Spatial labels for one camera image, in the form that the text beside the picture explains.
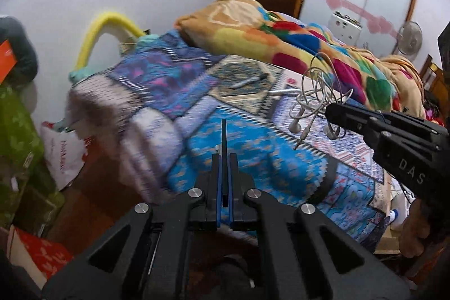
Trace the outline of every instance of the metal screw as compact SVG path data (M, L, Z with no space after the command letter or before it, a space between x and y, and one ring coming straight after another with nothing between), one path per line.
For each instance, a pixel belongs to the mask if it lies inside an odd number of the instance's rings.
M303 204L300 208L305 214L311 215L316 212L316 208L312 204Z
M261 197L261 191L257 188L251 188L247 191L247 195L251 198L258 198Z
M191 188L188 191L188 195L191 197L200 197L202 195L203 191L197 187Z
M137 204L134 207L135 212L137 212L138 214L145 214L148 210L149 210L149 205L147 205L144 202L141 202L140 204Z

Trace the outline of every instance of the white wired earphones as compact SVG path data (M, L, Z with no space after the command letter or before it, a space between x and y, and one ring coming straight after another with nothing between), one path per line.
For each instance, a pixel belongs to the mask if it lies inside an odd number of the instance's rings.
M327 62L327 64L330 65L334 73L334 77L336 78L337 85L339 87L340 93L339 98L336 98L336 96L334 95L333 82L328 73L317 66L312 66L314 59L319 57L324 59ZM313 85L313 88L309 90L305 90L306 75L308 75L311 78L311 82ZM289 117L292 119L292 122L289 125L289 131L292 134L298 134L299 132L301 132L302 127L299 123L301 119L305 119L312 116L312 119L309 122L308 126L303 130L300 138L297 139L297 143L294 147L294 150L296 150L300 146L300 144L307 138L311 130L311 126L314 120L316 119L317 115L318 114L325 115L325 109L330 103L333 102L339 102L341 104L346 103L347 99L349 99L352 96L353 89L349 90L345 94L342 93L341 82L339 81L338 74L336 73L336 69L332 64L331 59L327 54L323 52L318 52L311 59L310 67L304 72L301 78L301 89L283 89L279 91L269 92L269 94L272 96L282 95L285 93L296 94L296 102L289 111ZM297 112L296 116L294 116L293 111L297 106L300 106L300 111ZM336 130L334 130L329 122L328 125L326 125L323 128L323 132L331 140L342 139L343 137L345 137L347 133L347 131L344 130L343 136L339 136L340 128L337 127Z

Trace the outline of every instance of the colorful blanket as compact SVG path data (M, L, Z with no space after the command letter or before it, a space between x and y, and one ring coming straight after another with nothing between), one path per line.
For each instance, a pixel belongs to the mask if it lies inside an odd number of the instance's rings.
M272 63L300 74L318 52L329 56L343 92L372 110L408 111L425 118L423 85L414 66L398 55L376 58L370 51L340 45L319 25L284 21L253 0L217 0L179 18L175 24L193 45L212 54L235 54ZM324 59L314 66L332 76Z
M261 73L267 78L231 87ZM84 125L87 136L120 161L121 181L152 203L192 188L211 169L226 119L228 152L238 155L239 169L256 187L288 205L316 205L374 250L388 222L389 184L362 137L347 132L330 141L325 118L317 117L293 150L293 97L268 91L298 86L301 78L260 61L190 48L170 31L148 45L138 43L117 66L73 86L67 118L79 134ZM226 222L226 209L222 213Z

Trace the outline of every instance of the orange object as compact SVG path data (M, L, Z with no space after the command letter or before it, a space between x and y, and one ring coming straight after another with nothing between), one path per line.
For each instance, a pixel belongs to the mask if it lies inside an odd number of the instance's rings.
M3 83L16 63L17 60L14 56L10 42L6 40L0 45L0 84Z

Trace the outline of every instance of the bed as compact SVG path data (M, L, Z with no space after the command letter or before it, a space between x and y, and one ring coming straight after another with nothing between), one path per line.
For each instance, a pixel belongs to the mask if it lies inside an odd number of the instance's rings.
M323 133L318 117L296 151L288 130L291 96L269 90L298 86L301 74L260 60L211 54L189 46L180 30L138 42L108 70L74 85L67 117L82 137L95 136L120 161L120 178L151 203L193 187L211 167L227 120L228 152L256 187L280 202L315 204L373 251L388 225L390 191L372 152L351 132L339 141ZM267 73L240 89L231 85ZM222 221L227 223L226 209Z

